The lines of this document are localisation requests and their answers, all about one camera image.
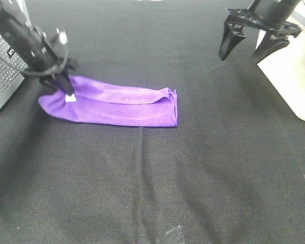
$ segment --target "towel fold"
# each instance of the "towel fold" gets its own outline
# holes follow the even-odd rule
[[[175,90],[111,85],[82,76],[70,76],[70,81],[76,102],[66,102],[61,90],[39,98],[41,107],[49,115],[79,123],[177,126]]]

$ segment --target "towel label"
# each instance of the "towel label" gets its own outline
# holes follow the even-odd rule
[[[76,96],[74,94],[72,94],[71,96],[68,96],[66,94],[66,103],[70,103],[70,102],[77,102]]]

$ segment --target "folded towel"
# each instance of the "folded towel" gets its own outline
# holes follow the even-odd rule
[[[77,101],[66,102],[61,90],[39,98],[49,115],[79,123],[177,126],[176,90],[117,86],[82,76],[70,76],[70,81]]]

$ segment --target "purple cloth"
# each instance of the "purple cloth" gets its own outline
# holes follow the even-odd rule
[[[151,90],[105,84],[71,76],[76,102],[59,90],[39,98],[49,115],[79,123],[118,126],[176,127],[177,94],[169,88]]]

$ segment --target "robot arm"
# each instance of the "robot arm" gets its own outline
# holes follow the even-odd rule
[[[28,65],[26,75],[38,76],[42,83],[68,95],[74,93],[68,75],[68,69],[74,69],[74,65],[67,57],[67,49],[64,58],[54,50],[57,45],[66,44],[64,32],[58,32],[49,41],[44,32],[27,20],[17,0],[0,0],[0,35]]]
[[[301,0],[254,0],[247,9],[228,9],[224,23],[224,35],[219,57],[225,60],[233,48],[246,38],[243,27],[266,31],[266,34],[252,55],[254,63],[259,63],[270,54],[287,47],[289,36],[297,37],[301,29],[286,22]]]

